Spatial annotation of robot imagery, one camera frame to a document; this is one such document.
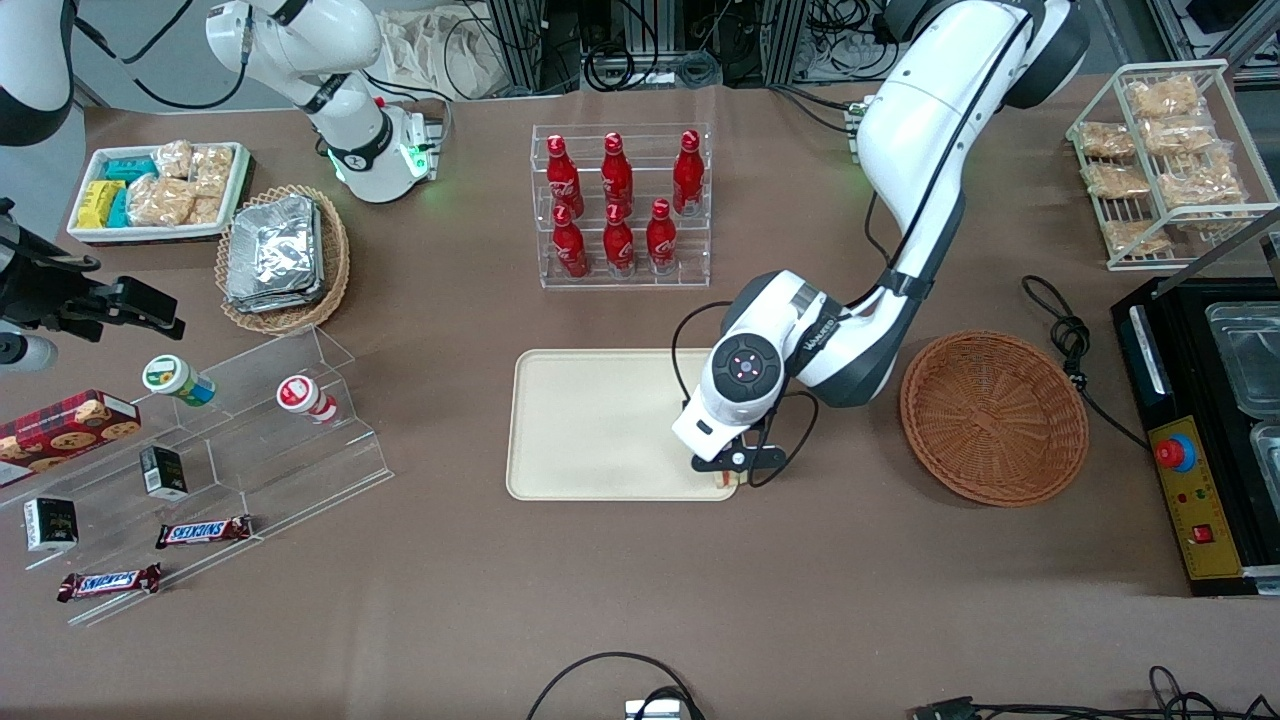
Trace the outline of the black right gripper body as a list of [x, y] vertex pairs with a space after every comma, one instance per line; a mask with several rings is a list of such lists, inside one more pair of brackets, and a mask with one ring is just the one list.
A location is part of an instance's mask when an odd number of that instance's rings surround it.
[[28, 232], [12, 217], [14, 206], [1, 200], [3, 320], [73, 336], [101, 336], [105, 324], [119, 324], [106, 286], [90, 278], [101, 261], [73, 256]]

